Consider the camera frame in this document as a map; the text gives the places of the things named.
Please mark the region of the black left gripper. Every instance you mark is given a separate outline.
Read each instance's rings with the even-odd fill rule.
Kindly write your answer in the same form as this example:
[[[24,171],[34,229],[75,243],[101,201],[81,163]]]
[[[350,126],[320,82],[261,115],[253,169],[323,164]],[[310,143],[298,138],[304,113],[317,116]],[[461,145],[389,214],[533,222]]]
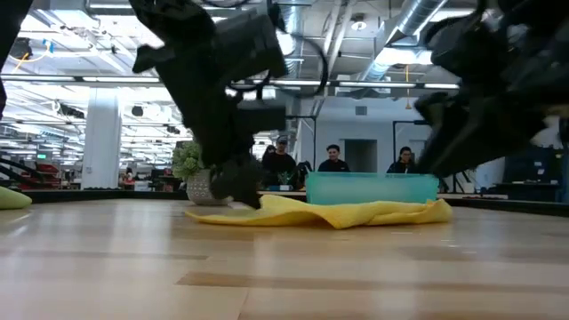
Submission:
[[[261,4],[231,18],[214,21],[192,1],[130,0],[138,20],[163,41],[142,45],[132,67],[153,68],[170,93],[202,150],[215,199],[232,197],[260,208],[257,188],[262,168],[249,152],[257,132],[283,130],[285,105],[275,100],[230,96],[234,82],[265,73],[285,75],[285,59],[276,37],[284,21],[277,5]]]

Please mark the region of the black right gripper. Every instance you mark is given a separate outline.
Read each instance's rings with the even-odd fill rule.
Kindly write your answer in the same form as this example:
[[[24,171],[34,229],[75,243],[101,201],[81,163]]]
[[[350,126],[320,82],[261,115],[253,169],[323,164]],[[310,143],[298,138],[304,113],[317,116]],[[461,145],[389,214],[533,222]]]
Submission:
[[[415,101],[431,127],[419,173],[473,169],[527,148],[547,128],[542,113],[493,96],[568,102],[567,0],[478,1],[428,28],[426,46],[434,65],[460,78],[460,96],[474,100],[436,92]]]

